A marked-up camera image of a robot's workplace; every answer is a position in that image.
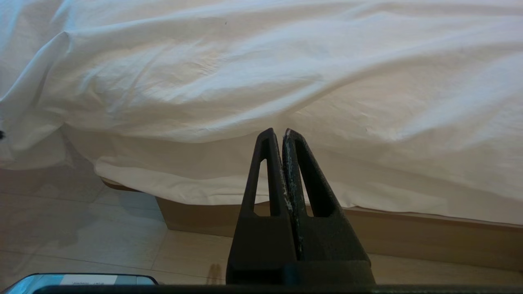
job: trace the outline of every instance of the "bed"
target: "bed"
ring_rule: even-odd
[[[125,187],[237,205],[257,134],[292,128],[345,208],[523,225],[520,1],[0,7],[1,168],[66,138]]]

